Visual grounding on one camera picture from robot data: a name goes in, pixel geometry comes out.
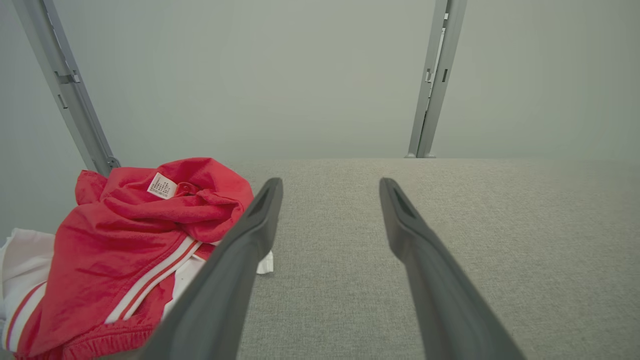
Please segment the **white backdrop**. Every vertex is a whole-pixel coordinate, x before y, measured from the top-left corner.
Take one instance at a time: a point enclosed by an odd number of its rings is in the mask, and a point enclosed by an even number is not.
[[[0,244],[14,227],[55,233],[84,162],[10,0],[0,0]]]
[[[56,0],[125,166],[401,158],[435,0]]]
[[[640,2],[469,1],[432,152],[640,162]]]

